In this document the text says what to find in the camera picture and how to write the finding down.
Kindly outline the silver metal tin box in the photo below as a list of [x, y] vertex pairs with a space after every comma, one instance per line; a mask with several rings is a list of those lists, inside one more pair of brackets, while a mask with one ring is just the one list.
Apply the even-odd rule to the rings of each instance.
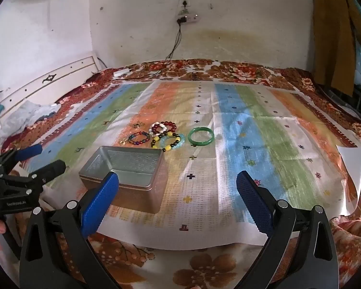
[[87, 189], [96, 188], [109, 171], [118, 175], [112, 202], [129, 210], [159, 212], [168, 181], [164, 153], [159, 149], [101, 146], [79, 171]]

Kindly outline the green jade bangle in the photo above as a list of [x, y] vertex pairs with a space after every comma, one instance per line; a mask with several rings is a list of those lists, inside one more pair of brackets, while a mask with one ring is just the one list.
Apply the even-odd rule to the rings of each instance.
[[214, 131], [209, 127], [195, 127], [188, 134], [188, 141], [193, 146], [206, 146], [214, 140]]

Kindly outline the crumpled grey blue clothes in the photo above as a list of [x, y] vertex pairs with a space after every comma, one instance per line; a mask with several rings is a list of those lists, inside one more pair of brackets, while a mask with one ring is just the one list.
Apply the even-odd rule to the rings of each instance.
[[30, 127], [38, 121], [50, 118], [59, 111], [61, 105], [37, 105], [30, 101], [25, 101], [16, 111], [5, 119], [0, 120], [0, 147], [10, 136], [23, 132], [26, 127]]

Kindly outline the white wooden headboard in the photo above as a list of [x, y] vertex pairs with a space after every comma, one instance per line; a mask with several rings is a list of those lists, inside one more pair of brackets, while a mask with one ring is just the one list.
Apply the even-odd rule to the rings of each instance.
[[66, 93], [84, 84], [101, 69], [98, 58], [91, 52], [84, 58], [50, 71], [6, 95], [0, 100], [4, 106], [0, 114], [0, 129], [4, 121], [24, 102], [30, 101], [37, 105], [53, 104]]

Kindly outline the striped colourful mat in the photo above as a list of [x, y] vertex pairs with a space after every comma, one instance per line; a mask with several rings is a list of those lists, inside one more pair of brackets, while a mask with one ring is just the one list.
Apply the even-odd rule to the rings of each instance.
[[[158, 213], [112, 205], [106, 236], [140, 246], [189, 250], [229, 243], [261, 245], [236, 186], [247, 171], [276, 199], [329, 218], [349, 215], [361, 188], [361, 141], [302, 94], [262, 85], [154, 81], [111, 84], [95, 95], [67, 97], [68, 113], [38, 123], [30, 138], [43, 152], [24, 163], [35, 171], [54, 160], [65, 173], [45, 199], [55, 207], [84, 191], [79, 171], [101, 146], [159, 149], [168, 181]], [[215, 140], [193, 146], [188, 134], [209, 127]]]

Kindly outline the white charger on bed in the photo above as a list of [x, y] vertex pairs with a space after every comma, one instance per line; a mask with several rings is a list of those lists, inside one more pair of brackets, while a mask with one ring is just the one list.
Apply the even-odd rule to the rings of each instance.
[[130, 69], [122, 69], [119, 71], [115, 71], [113, 73], [113, 78], [114, 79], [124, 78], [129, 72], [130, 72]]

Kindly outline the brown hanging garment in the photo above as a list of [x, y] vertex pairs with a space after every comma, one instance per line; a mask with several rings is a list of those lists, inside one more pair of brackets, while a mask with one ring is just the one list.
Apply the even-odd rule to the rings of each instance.
[[352, 96], [361, 11], [355, 0], [314, 0], [314, 81]]

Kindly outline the white wall power strip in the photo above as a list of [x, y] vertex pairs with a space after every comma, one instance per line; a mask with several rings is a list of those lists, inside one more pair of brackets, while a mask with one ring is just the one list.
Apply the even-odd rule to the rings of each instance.
[[194, 13], [184, 13], [184, 14], [180, 14], [178, 15], [177, 18], [177, 23], [178, 24], [190, 24], [190, 23], [195, 23], [200, 19], [198, 14], [194, 14]]

